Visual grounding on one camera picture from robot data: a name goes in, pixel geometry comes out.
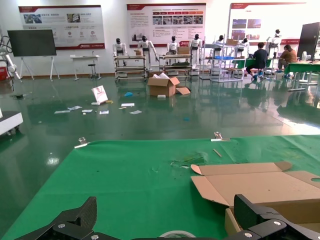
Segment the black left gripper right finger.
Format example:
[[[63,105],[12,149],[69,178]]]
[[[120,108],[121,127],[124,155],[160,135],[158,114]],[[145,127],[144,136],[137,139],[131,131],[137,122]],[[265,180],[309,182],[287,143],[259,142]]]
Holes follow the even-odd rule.
[[[320,234],[299,226],[275,209],[250,202],[244,195],[234,196],[234,216],[242,227],[227,240],[318,240]]]

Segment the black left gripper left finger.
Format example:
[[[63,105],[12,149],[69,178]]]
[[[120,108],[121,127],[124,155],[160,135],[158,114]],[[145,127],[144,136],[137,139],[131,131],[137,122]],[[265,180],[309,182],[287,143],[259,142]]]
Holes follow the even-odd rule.
[[[90,196],[80,207],[62,211],[49,224],[18,237],[19,240],[109,240],[94,231],[97,198]]]

